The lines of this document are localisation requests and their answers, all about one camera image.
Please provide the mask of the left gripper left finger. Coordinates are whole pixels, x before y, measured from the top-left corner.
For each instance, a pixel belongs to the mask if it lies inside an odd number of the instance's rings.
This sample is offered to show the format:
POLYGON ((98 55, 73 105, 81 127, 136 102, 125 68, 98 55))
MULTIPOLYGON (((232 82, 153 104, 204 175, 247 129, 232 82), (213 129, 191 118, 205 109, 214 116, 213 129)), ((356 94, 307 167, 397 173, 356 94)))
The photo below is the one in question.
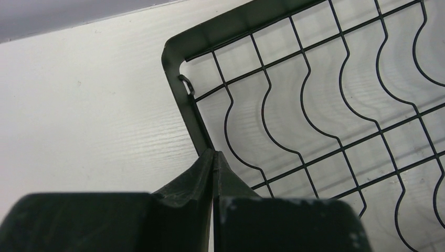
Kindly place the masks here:
POLYGON ((214 152, 154 193, 35 193, 1 223, 1 251, 207 251, 214 152))

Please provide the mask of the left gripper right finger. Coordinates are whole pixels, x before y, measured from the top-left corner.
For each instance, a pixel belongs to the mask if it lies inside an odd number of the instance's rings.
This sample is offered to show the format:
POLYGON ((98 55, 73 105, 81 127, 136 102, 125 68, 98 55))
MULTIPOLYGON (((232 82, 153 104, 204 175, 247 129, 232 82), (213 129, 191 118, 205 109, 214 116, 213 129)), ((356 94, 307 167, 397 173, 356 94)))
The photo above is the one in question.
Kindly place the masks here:
POLYGON ((366 232, 343 201, 267 198, 215 153, 215 251, 371 251, 366 232))

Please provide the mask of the black wire dish rack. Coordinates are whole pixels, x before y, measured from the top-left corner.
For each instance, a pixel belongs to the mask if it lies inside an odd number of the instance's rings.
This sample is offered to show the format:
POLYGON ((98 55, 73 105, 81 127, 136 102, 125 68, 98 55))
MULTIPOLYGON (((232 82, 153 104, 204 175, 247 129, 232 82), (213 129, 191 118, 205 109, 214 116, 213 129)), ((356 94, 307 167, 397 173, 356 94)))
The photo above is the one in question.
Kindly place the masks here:
POLYGON ((164 46, 198 154, 335 199, 373 251, 444 251, 444 1, 252 1, 164 46))

